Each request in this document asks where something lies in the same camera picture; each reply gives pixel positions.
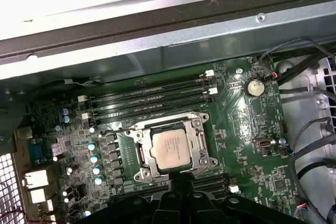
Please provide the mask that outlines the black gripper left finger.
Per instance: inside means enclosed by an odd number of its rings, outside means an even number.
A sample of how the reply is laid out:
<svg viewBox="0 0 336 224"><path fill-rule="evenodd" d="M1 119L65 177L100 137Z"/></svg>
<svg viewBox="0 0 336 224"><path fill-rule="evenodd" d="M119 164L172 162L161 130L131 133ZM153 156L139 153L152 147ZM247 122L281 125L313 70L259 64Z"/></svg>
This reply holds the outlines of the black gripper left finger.
<svg viewBox="0 0 336 224"><path fill-rule="evenodd" d="M180 223L182 175L169 173L169 190L159 199L147 201L140 196L119 200L76 223Z"/></svg>

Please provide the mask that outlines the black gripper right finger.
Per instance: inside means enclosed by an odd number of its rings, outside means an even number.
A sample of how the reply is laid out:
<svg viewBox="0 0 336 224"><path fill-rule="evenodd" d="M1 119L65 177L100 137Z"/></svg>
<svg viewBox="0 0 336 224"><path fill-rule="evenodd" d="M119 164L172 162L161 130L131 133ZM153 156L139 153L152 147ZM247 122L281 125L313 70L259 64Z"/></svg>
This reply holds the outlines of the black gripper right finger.
<svg viewBox="0 0 336 224"><path fill-rule="evenodd" d="M301 220L238 195L218 203L211 194L196 191L192 173L183 173L187 202L196 223L302 223Z"/></svg>

